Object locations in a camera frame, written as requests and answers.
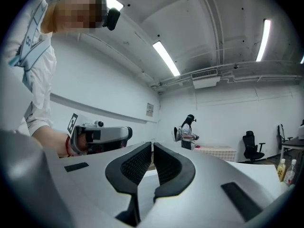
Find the black headset earpiece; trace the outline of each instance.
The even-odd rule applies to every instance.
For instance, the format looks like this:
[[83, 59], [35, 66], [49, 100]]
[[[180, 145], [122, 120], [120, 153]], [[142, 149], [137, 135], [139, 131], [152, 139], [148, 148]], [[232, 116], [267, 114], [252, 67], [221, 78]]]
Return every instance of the black headset earpiece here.
[[118, 11], [115, 8], [111, 8], [104, 21], [103, 27], [108, 27], [109, 30], [115, 29], [119, 16], [120, 16], [120, 11]]

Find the air vent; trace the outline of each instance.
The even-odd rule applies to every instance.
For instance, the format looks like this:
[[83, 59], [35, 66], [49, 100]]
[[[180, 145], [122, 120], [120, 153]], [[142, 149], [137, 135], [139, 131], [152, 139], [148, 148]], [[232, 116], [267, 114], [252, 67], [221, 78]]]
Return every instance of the air vent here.
[[206, 70], [206, 71], [200, 71], [194, 74], [191, 74], [191, 77], [193, 80], [200, 79], [200, 78], [209, 78], [209, 77], [215, 77], [218, 75], [218, 70], [216, 68]]
[[191, 77], [194, 88], [196, 89], [216, 86], [217, 82], [220, 80], [216, 68], [191, 74]]

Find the white shirt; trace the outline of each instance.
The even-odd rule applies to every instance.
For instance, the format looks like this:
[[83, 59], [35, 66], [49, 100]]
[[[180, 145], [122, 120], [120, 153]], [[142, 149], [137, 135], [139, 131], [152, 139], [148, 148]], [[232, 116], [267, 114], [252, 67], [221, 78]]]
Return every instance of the white shirt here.
[[[181, 128], [181, 133], [182, 134], [187, 134], [187, 135], [192, 135], [192, 131], [191, 131], [191, 128], [190, 128], [190, 126], [187, 124], [187, 123], [185, 123], [184, 125], [183, 125], [183, 127]], [[182, 137], [182, 140], [183, 141], [188, 141], [188, 142], [191, 142], [192, 141], [192, 139], [185, 139], [185, 138], [183, 138]]]
[[[19, 13], [16, 21], [7, 37], [6, 45], [4, 47], [4, 59], [8, 63], [12, 60], [21, 46], [32, 15], [36, 7], [42, 0], [30, 0]], [[40, 24], [38, 25], [33, 43], [50, 38], [52, 33], [43, 34], [40, 32]], [[54, 49], [50, 46], [36, 61], [30, 71], [32, 93], [34, 95], [32, 102], [31, 115], [25, 119], [23, 117], [18, 131], [25, 135], [32, 135], [38, 128], [42, 126], [51, 126], [50, 120], [50, 93], [51, 80], [56, 68], [56, 57]], [[24, 70], [21, 67], [13, 67], [13, 72], [17, 78], [22, 81]]]

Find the table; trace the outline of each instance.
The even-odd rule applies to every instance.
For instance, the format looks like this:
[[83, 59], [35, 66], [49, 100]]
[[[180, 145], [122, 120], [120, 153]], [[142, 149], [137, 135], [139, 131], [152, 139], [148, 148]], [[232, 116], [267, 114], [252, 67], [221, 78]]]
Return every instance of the table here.
[[255, 180], [264, 187], [274, 199], [277, 199], [283, 193], [275, 165], [249, 165], [230, 161], [227, 163]]
[[304, 140], [299, 140], [299, 137], [296, 137], [296, 138], [293, 138], [289, 141], [283, 142], [280, 159], [282, 159], [283, 156], [284, 156], [284, 148], [303, 150], [304, 151]]
[[213, 155], [222, 160], [234, 162], [237, 151], [229, 146], [201, 146], [194, 148], [194, 151], [202, 152], [205, 154]]

